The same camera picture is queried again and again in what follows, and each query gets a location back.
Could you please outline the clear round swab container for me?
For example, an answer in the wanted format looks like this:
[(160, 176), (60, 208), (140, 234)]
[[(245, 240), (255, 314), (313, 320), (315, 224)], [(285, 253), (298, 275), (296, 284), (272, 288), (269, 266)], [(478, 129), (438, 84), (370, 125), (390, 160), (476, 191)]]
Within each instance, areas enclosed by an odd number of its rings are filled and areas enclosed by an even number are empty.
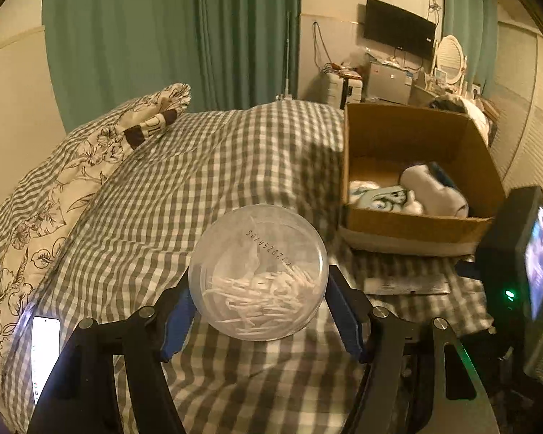
[(276, 205), (233, 210), (198, 240), (188, 267), (199, 314), (223, 334), (274, 341), (303, 329), (328, 285), (328, 253), (309, 221)]

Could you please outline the blue floral tissue pack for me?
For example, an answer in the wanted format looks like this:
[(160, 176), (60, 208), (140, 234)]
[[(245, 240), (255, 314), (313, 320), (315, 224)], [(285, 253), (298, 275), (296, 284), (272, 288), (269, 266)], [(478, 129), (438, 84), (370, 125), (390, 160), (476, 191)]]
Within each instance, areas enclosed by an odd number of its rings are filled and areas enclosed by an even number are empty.
[(423, 205), (416, 200), (412, 190), (400, 185), (380, 187), (373, 181), (354, 180), (349, 182), (349, 205), (362, 210), (380, 210), (421, 216)]

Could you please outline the grey knitted glove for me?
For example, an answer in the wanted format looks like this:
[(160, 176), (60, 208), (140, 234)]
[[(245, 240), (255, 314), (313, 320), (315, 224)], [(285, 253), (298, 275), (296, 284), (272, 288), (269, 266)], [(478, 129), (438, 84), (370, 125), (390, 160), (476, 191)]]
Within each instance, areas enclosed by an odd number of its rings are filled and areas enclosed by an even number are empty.
[(457, 189), (442, 184), (427, 165), (408, 167), (400, 174), (399, 184), (414, 192), (429, 216), (465, 218), (469, 215), (465, 197)]

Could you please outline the grey checked duvet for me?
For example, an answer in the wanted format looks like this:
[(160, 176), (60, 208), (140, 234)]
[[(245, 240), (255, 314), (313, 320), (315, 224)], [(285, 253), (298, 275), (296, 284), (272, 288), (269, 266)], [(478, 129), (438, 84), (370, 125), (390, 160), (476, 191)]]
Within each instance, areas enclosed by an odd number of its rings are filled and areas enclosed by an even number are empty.
[[(449, 290), (380, 297), (410, 322), (441, 316), (456, 333), (487, 329), (481, 283), (449, 260), (354, 253), (337, 231), (342, 113), (307, 102), (184, 114), (131, 147), (125, 130), (171, 104), (142, 99), (74, 130), (0, 206), (0, 418), (23, 433), (35, 409), (31, 322), (46, 316), (67, 338), (83, 318), (115, 322), (154, 304), (194, 257), (227, 278), (303, 271), (301, 240), (278, 210), (316, 228), (349, 283), (436, 271)], [(190, 433), (337, 433), (362, 369), (327, 306), (299, 332), (240, 341), (195, 318), (164, 367)]]

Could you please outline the open cardboard box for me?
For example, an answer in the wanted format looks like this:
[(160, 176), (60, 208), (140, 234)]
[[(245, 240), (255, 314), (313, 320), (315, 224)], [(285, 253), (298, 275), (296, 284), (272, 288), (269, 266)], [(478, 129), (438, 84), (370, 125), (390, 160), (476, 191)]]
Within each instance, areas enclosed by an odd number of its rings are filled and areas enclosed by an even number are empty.
[(344, 109), (338, 228), (355, 250), (472, 254), (505, 199), (466, 115), (375, 103)]

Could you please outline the lit smartphone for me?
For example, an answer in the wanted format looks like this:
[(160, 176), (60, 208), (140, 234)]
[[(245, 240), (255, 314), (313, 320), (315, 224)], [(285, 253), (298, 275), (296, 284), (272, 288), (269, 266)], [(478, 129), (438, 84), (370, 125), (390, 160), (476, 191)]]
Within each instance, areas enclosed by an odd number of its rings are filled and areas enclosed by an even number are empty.
[(57, 318), (35, 316), (31, 328), (31, 378), (34, 403), (42, 391), (59, 358), (60, 322)]

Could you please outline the chair with piled clothes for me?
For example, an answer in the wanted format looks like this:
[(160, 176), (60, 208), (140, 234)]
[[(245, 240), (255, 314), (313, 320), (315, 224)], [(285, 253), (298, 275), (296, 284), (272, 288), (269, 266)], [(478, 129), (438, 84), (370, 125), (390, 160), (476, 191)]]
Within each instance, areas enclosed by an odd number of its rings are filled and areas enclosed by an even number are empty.
[(435, 97), (428, 104), (430, 109), (443, 110), (447, 112), (453, 112), (463, 114), (471, 120), (477, 130), (483, 137), (484, 144), (487, 147), (491, 146), (492, 140), (495, 136), (496, 127), (494, 122), (481, 110), (474, 102), (463, 98), (462, 96), (447, 93), (441, 96)]

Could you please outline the white louvred wardrobe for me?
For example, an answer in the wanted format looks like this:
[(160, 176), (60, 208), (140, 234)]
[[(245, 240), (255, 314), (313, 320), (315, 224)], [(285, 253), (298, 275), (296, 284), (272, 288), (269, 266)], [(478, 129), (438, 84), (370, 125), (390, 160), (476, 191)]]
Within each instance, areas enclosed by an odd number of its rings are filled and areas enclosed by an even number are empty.
[(499, 112), (491, 155), (505, 190), (543, 188), (543, 36), (498, 24), (491, 102)]

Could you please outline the floral pillow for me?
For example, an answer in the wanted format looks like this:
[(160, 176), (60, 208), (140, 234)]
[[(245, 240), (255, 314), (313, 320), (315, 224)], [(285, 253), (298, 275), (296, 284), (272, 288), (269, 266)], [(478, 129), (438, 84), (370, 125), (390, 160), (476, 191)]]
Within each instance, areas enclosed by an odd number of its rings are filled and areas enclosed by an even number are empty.
[(174, 83), (76, 128), (1, 205), (0, 397), (19, 319), (66, 237), (118, 167), (173, 124), (190, 101), (190, 86)]

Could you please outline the white ribbed suitcase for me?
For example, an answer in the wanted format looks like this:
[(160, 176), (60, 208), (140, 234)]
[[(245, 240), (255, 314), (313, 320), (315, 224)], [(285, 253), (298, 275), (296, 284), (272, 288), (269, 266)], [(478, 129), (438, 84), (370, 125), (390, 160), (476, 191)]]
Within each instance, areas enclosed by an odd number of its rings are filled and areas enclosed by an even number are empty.
[(321, 76), (321, 103), (343, 110), (349, 103), (360, 103), (363, 80), (351, 71), (327, 72)]

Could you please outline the oval white vanity mirror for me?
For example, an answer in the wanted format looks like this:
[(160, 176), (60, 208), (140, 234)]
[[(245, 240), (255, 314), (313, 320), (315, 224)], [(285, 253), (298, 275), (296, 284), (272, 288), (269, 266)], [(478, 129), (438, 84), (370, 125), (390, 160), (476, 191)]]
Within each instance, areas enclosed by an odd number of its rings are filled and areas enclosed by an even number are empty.
[(444, 36), (434, 53), (434, 67), (446, 73), (446, 84), (457, 84), (466, 73), (467, 57), (453, 34)]

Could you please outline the silver mini fridge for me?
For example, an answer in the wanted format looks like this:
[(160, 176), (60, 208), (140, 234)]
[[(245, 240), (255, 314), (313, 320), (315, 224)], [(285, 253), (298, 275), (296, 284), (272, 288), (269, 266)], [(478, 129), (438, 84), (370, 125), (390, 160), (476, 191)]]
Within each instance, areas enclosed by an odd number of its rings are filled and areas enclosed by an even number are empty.
[(370, 63), (365, 83), (365, 94), (369, 99), (407, 105), (412, 85), (412, 73), (390, 65)]

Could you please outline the green curtain by wardrobe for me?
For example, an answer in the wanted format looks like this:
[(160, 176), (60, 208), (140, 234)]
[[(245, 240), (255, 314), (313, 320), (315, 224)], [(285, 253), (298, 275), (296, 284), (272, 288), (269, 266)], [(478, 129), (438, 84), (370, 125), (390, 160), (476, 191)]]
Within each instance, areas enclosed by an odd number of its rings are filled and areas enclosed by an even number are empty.
[(454, 35), (467, 57), (465, 81), (491, 95), (497, 56), (496, 0), (443, 0), (442, 35)]

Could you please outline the large green curtain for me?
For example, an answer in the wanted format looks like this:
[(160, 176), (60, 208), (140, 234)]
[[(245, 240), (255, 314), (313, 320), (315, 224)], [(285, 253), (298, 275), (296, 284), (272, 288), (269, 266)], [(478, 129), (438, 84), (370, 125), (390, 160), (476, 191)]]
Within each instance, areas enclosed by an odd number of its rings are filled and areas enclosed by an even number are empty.
[(295, 92), (301, 0), (43, 0), (47, 56), (66, 129), (172, 83), (194, 112)]

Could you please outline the black wall television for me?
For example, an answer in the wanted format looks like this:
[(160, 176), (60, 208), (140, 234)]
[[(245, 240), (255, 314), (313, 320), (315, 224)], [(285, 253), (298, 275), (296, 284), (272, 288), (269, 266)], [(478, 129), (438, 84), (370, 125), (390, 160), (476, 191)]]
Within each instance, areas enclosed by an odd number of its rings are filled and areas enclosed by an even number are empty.
[(366, 2), (365, 39), (431, 61), (436, 28), (433, 22), (400, 7), (380, 0)]

